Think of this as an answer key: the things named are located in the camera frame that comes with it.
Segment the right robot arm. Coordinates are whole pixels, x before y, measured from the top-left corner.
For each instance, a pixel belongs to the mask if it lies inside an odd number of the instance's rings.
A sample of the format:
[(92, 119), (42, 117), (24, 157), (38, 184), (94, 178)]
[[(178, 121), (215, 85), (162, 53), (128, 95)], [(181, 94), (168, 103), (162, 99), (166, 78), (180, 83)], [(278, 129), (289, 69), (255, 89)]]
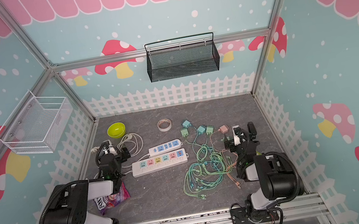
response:
[(305, 192), (305, 186), (293, 162), (285, 153), (270, 151), (257, 153), (260, 142), (252, 122), (248, 129), (232, 127), (233, 139), (225, 139), (225, 148), (237, 155), (237, 178), (245, 182), (259, 182), (260, 188), (248, 195), (245, 206), (232, 205), (233, 224), (258, 224), (276, 221), (280, 214), (276, 208)]

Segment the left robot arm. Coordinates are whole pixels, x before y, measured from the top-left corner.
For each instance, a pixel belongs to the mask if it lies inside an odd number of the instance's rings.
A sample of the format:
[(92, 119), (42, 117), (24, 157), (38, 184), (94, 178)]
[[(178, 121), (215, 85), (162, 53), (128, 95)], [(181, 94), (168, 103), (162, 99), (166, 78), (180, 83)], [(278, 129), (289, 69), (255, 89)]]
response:
[(43, 209), (39, 224), (120, 224), (105, 212), (129, 198), (122, 164), (131, 154), (124, 145), (104, 141), (97, 149), (94, 179), (57, 185)]

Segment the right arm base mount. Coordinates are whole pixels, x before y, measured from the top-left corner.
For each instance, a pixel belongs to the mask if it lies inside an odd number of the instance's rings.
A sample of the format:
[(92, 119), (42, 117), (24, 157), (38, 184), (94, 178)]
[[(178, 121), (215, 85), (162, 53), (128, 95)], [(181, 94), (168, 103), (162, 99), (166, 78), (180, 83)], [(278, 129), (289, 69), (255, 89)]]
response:
[(250, 210), (247, 207), (233, 207), (229, 211), (232, 224), (261, 224), (279, 221), (278, 213), (267, 210)]

